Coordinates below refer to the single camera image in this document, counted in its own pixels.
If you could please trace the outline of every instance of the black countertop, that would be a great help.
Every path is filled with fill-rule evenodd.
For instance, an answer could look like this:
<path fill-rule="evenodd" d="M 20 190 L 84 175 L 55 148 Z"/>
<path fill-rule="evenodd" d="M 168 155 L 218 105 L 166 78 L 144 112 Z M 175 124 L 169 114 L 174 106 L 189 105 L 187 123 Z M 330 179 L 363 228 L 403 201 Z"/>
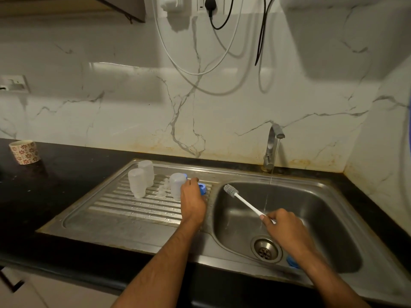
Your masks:
<path fill-rule="evenodd" d="M 259 171 L 257 165 L 37 143 L 42 161 L 18 165 L 0 139 L 0 265 L 120 294 L 151 255 L 35 232 L 133 158 Z M 411 237 L 343 174 L 276 168 L 331 182 L 411 272 Z M 316 290 L 188 263 L 179 306 L 322 306 Z M 372 304 L 375 307 L 387 307 Z"/>

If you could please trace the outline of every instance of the black cable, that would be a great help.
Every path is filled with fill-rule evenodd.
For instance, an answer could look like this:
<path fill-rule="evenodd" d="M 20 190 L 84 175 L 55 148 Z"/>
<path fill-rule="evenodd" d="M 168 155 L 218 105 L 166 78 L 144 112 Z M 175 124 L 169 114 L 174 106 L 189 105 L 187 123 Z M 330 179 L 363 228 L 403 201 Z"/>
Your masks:
<path fill-rule="evenodd" d="M 231 6 L 230 6 L 230 11 L 229 11 L 229 15 L 227 16 L 227 19 L 226 19 L 226 21 L 220 26 L 220 27 L 216 27 L 214 24 L 213 24 L 213 10 L 215 10 L 215 8 L 214 9 L 208 9 L 207 8 L 207 0 L 205 0 L 206 2 L 205 2 L 205 8 L 208 10 L 208 16 L 210 17 L 210 23 L 211 23 L 211 25 L 213 26 L 213 28 L 215 29 L 215 30 L 220 30 L 220 29 L 222 29 L 225 25 L 226 25 L 226 23 L 229 21 L 229 18 L 230 18 L 230 15 L 231 15 L 231 11 L 233 10 L 233 4 L 234 4 L 234 0 L 231 0 Z"/>
<path fill-rule="evenodd" d="M 274 0 L 270 0 L 268 3 L 267 8 L 265 8 L 266 5 L 266 0 L 264 0 L 264 14 L 263 14 L 263 21 L 261 23 L 261 30 L 260 30 L 260 38 L 258 41 L 258 48 L 257 48 L 257 58 L 254 66 L 257 66 L 258 61 L 260 60 L 261 52 L 263 51 L 263 45 L 264 45 L 264 38 L 265 38 L 265 26 L 267 24 L 267 16 L 270 11 L 270 7 L 273 4 Z"/>

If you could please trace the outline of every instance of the floral mug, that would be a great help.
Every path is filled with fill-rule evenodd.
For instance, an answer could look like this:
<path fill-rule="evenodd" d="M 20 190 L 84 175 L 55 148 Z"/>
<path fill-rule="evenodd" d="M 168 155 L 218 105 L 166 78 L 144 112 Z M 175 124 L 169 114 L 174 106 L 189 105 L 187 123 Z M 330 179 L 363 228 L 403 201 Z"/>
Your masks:
<path fill-rule="evenodd" d="M 39 152 L 37 151 L 36 143 L 32 140 L 19 140 L 9 144 L 14 158 L 18 164 L 32 164 L 40 161 Z"/>

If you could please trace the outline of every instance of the electrical outlet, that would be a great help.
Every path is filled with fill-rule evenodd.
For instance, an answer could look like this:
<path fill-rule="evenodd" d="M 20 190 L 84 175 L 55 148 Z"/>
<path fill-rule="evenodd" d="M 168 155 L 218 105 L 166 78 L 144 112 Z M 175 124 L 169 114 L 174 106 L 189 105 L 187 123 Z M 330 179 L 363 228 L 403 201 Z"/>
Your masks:
<path fill-rule="evenodd" d="M 0 92 L 30 93 L 24 76 L 3 75 L 0 76 Z"/>
<path fill-rule="evenodd" d="M 207 13 L 206 7 L 204 6 L 206 0 L 197 0 L 197 12 Z M 217 3 L 217 9 L 214 11 L 214 14 L 224 14 L 224 4 L 225 0 L 215 0 Z"/>

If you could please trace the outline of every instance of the blue lid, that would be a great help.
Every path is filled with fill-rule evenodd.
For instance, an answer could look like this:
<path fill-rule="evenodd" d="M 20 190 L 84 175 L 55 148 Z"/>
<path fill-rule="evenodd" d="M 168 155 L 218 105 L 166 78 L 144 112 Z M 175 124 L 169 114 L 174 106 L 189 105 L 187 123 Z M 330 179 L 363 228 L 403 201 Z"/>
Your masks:
<path fill-rule="evenodd" d="M 201 195 L 205 195 L 207 193 L 207 187 L 205 184 L 198 183 L 198 186 L 200 187 Z"/>
<path fill-rule="evenodd" d="M 288 255 L 287 257 L 287 263 L 290 265 L 290 267 L 293 267 L 295 269 L 301 269 L 297 262 L 294 260 L 294 258 L 292 258 L 290 255 Z"/>

